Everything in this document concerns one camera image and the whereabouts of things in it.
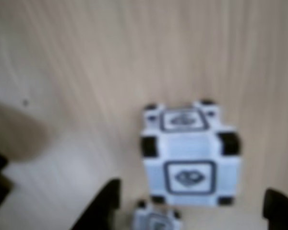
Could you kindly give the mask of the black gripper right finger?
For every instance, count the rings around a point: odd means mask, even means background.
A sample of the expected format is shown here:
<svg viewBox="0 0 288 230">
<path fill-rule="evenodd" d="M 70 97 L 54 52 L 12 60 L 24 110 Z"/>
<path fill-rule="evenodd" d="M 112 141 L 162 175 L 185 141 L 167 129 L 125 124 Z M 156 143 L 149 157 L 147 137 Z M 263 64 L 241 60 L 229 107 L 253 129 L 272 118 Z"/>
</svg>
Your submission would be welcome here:
<svg viewBox="0 0 288 230">
<path fill-rule="evenodd" d="M 268 188 L 264 194 L 262 215 L 268 230 L 288 230 L 288 196 Z"/>
</svg>

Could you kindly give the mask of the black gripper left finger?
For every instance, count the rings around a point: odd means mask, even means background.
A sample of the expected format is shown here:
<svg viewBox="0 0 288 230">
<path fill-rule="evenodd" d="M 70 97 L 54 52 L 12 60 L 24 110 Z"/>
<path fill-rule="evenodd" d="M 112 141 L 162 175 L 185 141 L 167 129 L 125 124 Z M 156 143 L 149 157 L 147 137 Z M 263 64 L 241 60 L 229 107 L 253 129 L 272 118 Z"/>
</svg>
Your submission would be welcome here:
<svg viewBox="0 0 288 230">
<path fill-rule="evenodd" d="M 121 179 L 109 180 L 72 226 L 73 230 L 112 230 L 120 208 Z"/>
</svg>

